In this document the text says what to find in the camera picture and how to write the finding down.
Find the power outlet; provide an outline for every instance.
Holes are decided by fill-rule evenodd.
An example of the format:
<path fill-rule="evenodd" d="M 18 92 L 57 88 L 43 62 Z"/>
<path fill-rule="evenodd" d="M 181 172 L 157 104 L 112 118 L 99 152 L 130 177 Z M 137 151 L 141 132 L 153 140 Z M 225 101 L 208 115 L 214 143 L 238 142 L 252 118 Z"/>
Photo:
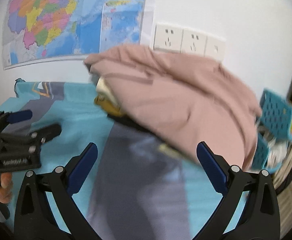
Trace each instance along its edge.
<path fill-rule="evenodd" d="M 184 29 L 181 52 L 204 56 L 206 40 L 207 35 Z"/>
<path fill-rule="evenodd" d="M 222 62 L 226 50 L 225 40 L 220 40 L 214 37 L 207 37 L 205 57 L 211 57 L 216 61 Z"/>
<path fill-rule="evenodd" d="M 183 29 L 169 25 L 157 24 L 154 49 L 181 51 Z"/>

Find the pink cloth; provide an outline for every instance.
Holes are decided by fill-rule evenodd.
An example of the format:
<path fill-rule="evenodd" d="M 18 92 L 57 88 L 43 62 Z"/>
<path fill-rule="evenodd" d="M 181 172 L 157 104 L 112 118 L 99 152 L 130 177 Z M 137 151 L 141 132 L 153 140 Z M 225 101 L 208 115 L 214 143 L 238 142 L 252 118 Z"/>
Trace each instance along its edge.
<path fill-rule="evenodd" d="M 220 63 L 189 54 L 122 45 L 85 60 L 131 119 L 194 161 L 205 141 L 230 164 L 247 169 L 256 144 L 254 93 Z"/>

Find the map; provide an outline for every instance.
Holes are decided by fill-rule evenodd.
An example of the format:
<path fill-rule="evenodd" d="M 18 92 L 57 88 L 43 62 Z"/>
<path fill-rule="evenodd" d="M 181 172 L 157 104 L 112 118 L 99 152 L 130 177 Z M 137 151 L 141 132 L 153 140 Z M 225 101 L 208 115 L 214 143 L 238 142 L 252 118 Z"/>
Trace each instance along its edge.
<path fill-rule="evenodd" d="M 139 43 L 143 7 L 144 0 L 10 0 L 4 67 Z"/>

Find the plastic basket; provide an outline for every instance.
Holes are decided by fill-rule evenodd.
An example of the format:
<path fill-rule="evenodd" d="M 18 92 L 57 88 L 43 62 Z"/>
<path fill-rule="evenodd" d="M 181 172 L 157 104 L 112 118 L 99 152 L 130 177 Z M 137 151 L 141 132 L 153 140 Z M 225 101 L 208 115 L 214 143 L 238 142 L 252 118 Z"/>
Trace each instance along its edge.
<path fill-rule="evenodd" d="M 292 104 L 270 90 L 264 90 L 260 102 L 260 122 L 279 140 L 292 141 Z"/>
<path fill-rule="evenodd" d="M 267 167 L 267 159 L 270 149 L 268 147 L 267 141 L 263 139 L 263 136 L 258 133 L 256 152 L 252 162 L 252 169 L 254 170 L 267 170 L 270 174 L 275 173 L 282 165 L 279 163 L 274 168 Z"/>

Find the blue gripper pad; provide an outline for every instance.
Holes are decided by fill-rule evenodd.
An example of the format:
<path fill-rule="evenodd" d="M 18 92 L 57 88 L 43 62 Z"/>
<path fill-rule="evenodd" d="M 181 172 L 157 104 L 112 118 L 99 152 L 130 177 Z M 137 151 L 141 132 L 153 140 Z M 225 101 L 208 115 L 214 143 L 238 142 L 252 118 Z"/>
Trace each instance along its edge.
<path fill-rule="evenodd" d="M 92 166 L 95 164 L 98 157 L 96 144 L 89 143 L 83 153 L 78 157 L 80 160 L 68 175 L 67 193 L 69 196 L 79 192 Z"/>
<path fill-rule="evenodd" d="M 197 158 L 207 174 L 211 184 L 218 193 L 223 195 L 228 192 L 227 175 L 223 172 L 217 161 L 212 156 L 210 149 L 208 149 L 203 142 L 197 145 Z"/>
<path fill-rule="evenodd" d="M 15 113 L 10 113 L 7 122 L 8 123 L 16 123 L 26 121 L 32 118 L 32 111 L 31 110 L 24 110 Z"/>

